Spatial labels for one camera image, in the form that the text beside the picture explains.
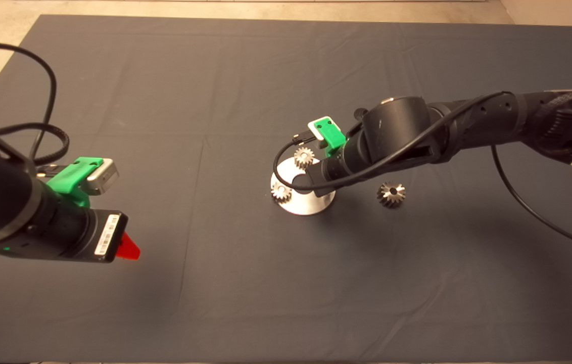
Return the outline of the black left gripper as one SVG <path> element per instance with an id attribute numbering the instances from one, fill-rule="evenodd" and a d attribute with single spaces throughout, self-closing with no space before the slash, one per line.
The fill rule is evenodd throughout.
<path id="1" fill-rule="evenodd" d="M 110 263 L 137 261 L 140 248 L 126 233 L 120 210 L 80 207 L 57 193 L 44 193 L 34 216 L 0 242 L 9 258 Z"/>

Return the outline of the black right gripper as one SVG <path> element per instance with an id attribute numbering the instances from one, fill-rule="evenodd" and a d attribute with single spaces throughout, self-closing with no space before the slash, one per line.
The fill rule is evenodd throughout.
<path id="1" fill-rule="evenodd" d="M 312 185 L 320 185 L 343 179 L 357 172 L 357 152 L 338 151 L 331 157 L 306 168 Z"/>

